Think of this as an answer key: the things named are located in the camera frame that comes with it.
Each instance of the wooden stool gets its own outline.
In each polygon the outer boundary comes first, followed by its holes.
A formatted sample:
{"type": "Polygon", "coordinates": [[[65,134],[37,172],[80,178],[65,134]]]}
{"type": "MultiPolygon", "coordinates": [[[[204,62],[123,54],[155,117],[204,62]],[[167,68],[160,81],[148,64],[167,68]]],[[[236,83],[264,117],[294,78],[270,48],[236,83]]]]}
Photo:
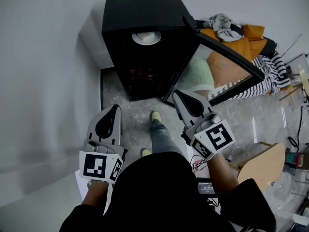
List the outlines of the wooden stool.
{"type": "Polygon", "coordinates": [[[269,183],[275,182],[281,175],[285,161],[285,147],[283,143],[271,145],[260,142],[260,144],[268,148],[239,163],[237,167],[231,164],[229,166],[239,172],[237,177],[239,183],[254,179],[258,187],[264,190],[269,183]]]}

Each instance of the striped blanket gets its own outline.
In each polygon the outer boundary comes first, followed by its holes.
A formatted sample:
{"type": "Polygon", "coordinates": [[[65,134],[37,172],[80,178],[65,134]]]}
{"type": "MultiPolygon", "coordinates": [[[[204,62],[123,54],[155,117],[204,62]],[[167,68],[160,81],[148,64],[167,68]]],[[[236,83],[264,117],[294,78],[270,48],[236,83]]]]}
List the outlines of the striped blanket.
{"type": "MultiPolygon", "coordinates": [[[[253,97],[266,93],[275,94],[278,93],[281,88],[287,87],[291,84],[286,72],[286,67],[279,54],[276,54],[273,58],[267,58],[259,55],[253,60],[253,65],[258,67],[265,74],[265,80],[230,98],[230,100],[253,97]]],[[[216,88],[214,91],[209,93],[208,100],[222,94],[238,82],[241,82],[241,80],[216,88]]]]}

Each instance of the open door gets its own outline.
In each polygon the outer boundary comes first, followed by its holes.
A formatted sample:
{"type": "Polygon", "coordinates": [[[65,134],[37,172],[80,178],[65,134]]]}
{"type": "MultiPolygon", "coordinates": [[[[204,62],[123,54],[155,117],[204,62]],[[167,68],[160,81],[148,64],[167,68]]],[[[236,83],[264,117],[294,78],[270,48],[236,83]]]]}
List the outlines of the open door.
{"type": "Polygon", "coordinates": [[[207,97],[214,106],[264,80],[264,73],[246,58],[199,29],[189,27],[196,39],[196,51],[175,76],[164,102],[173,104],[173,90],[184,89],[207,97]]]}

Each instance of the tiled floor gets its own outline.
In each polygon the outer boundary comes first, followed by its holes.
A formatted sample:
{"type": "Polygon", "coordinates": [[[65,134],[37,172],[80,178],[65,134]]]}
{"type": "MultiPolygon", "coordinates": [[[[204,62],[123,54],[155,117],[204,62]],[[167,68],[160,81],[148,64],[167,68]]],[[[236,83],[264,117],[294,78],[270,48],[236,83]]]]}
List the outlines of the tiled floor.
{"type": "MultiPolygon", "coordinates": [[[[104,108],[118,104],[123,111],[123,138],[122,145],[129,150],[125,162],[128,166],[140,157],[142,148],[151,149],[149,130],[149,113],[157,110],[163,123],[168,128],[173,139],[179,139],[183,130],[183,123],[178,119],[173,107],[168,106],[159,99],[129,102],[116,72],[110,72],[103,77],[103,105],[104,108]]],[[[233,152],[233,161],[237,162],[265,149],[256,144],[260,141],[268,143],[284,142],[291,147],[287,136],[297,134],[300,120],[300,106],[303,102],[301,92],[296,92],[283,101],[279,98],[283,92],[274,96],[258,96],[241,100],[225,101],[214,107],[221,118],[226,118],[235,135],[236,143],[225,151],[229,155],[233,152]]],[[[305,110],[303,114],[302,129],[299,140],[301,149],[309,142],[309,115],[305,110]]],[[[186,154],[186,144],[183,140],[175,140],[179,148],[186,154]]],[[[198,176],[207,175],[207,168],[197,173],[198,176]]],[[[282,173],[273,186],[269,186],[264,195],[273,210],[278,231],[286,231],[291,225],[290,218],[303,200],[303,197],[292,192],[306,194],[307,185],[296,183],[295,180],[306,179],[307,173],[296,172],[295,176],[282,173]]]]}

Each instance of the jeans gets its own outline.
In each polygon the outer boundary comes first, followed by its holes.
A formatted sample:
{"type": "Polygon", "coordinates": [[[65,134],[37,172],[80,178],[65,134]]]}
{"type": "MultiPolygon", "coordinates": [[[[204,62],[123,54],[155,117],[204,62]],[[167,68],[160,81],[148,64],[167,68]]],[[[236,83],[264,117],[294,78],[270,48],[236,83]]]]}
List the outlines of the jeans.
{"type": "Polygon", "coordinates": [[[150,137],[153,143],[153,154],[161,152],[177,152],[184,156],[182,151],[171,139],[168,129],[157,119],[153,120],[150,126],[150,137]]]}

